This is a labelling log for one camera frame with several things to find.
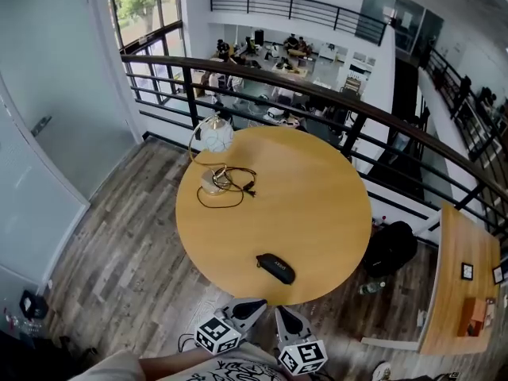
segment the round wooden table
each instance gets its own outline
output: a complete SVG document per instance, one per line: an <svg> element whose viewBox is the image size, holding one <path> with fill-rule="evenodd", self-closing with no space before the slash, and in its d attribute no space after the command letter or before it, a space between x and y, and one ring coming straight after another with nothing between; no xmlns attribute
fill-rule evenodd
<svg viewBox="0 0 508 381"><path fill-rule="evenodd" d="M201 152L202 162L256 171L255 198L237 207L208 209L196 198L204 167L191 164L176 199L183 247L201 273L236 298L293 305L327 294L356 269L371 234L371 207L354 167L323 140L284 127L235 132L227 152ZM251 180L233 172L241 186ZM212 206L238 201L224 193L201 199ZM291 265L296 280L284 285L256 266L270 252Z"/></svg>

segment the water bottle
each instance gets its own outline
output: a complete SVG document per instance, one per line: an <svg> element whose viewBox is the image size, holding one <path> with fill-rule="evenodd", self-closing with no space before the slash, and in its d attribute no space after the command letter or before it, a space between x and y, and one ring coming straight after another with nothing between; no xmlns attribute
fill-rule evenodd
<svg viewBox="0 0 508 381"><path fill-rule="evenodd" d="M375 294L376 292L381 291L385 285L386 283L384 281L373 281L371 283L365 283L364 285L360 286L358 293L360 295Z"/></svg>

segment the white lamp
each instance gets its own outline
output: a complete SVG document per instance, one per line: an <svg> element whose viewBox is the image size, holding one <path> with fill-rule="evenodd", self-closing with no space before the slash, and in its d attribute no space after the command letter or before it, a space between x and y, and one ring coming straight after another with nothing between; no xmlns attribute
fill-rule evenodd
<svg viewBox="0 0 508 381"><path fill-rule="evenodd" d="M196 132L201 129L201 142L210 152L224 152L233 142L233 127L217 114L207 117L192 132L189 141L189 157L193 162L207 167L201 177L201 186L207 194L221 194L229 188L231 179L226 175L225 163L202 163L197 161L192 155L192 140Z"/></svg>

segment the shoe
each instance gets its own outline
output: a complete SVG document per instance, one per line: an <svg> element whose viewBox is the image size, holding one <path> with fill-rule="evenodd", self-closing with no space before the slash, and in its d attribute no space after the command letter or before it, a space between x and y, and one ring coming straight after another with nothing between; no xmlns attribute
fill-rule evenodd
<svg viewBox="0 0 508 381"><path fill-rule="evenodd" d="M389 381L391 375L390 363L381 363L372 373L372 381Z"/></svg>

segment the wooden floor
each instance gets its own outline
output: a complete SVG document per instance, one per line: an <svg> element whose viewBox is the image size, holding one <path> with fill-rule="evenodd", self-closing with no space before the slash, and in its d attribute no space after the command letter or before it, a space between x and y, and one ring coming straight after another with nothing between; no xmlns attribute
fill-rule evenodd
<svg viewBox="0 0 508 381"><path fill-rule="evenodd" d="M97 193L52 277L47 325L54 338L67 335L80 348L94 346L100 357L124 348L147 357L171 354L180 334L191 333L204 314L231 298L199 273L179 239L175 196L187 162L182 149L150 139ZM359 342L375 335L418 339L416 317L428 306L436 258L436 250L420 244L383 292L358 295L367 280L359 267L330 294L295 307L325 340L335 380L370 380L381 360L392 363L393 379L449 371L460 371L460 381L494 379L508 357L502 303L491 345L481 355L420 356ZM256 325L253 341L269 352L275 347L272 310Z"/></svg>

